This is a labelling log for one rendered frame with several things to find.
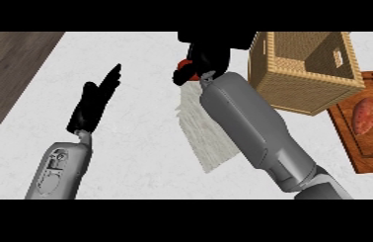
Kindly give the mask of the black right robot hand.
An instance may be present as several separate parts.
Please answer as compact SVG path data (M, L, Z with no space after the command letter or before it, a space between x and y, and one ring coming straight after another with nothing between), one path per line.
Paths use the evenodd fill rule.
M181 70L178 70L176 66L172 76L173 83L178 86L182 86L188 81L193 73L195 73L198 79L201 74L209 71L213 72L213 78L224 74L229 61L229 48L212 43L191 43L188 45L185 59L191 60L191 64Z

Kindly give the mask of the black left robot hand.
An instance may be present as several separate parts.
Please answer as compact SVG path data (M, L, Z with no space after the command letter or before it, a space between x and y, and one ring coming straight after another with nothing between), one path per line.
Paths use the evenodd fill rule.
M100 85L92 82L83 83L79 101L64 128L69 133L75 133L78 130L83 130L88 133L94 132L106 104L119 86L119 72L120 64L116 64L107 72Z

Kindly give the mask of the red bell pepper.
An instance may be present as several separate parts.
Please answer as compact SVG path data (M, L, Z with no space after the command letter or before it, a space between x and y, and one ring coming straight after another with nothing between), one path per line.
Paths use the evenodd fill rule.
M190 64L191 64L191 60L182 59L178 63L178 70L181 70ZM198 77L195 73L193 73L191 77L188 78L188 81L197 81L197 80L198 80Z

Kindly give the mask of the tan wicker basket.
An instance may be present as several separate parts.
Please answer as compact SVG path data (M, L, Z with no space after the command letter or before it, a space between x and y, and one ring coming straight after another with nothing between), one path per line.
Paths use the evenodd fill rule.
M347 32L257 32L247 81L274 109L315 116L365 89Z

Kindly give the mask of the pale grey fringed placemat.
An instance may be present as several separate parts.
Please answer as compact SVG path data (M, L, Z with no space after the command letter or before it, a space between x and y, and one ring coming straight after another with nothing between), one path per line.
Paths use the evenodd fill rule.
M176 107L181 130L204 173L209 173L238 153L224 130L198 103L201 89L195 81L185 82Z

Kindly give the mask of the black appliance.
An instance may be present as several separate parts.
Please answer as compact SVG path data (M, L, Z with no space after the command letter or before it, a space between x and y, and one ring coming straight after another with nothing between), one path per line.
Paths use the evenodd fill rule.
M254 32L178 32L179 42L222 44L229 48L247 50Z

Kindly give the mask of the orange sweet potato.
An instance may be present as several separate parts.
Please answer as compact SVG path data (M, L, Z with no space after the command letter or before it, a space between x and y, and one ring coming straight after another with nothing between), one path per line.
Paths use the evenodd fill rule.
M364 98L353 107L352 129L353 133L361 135L373 127L373 98Z

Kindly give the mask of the brown wooden cutting board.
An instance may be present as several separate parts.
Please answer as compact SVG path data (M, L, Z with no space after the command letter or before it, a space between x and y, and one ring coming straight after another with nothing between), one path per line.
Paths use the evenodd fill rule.
M373 71L361 76L365 89L327 109L356 174L373 173Z

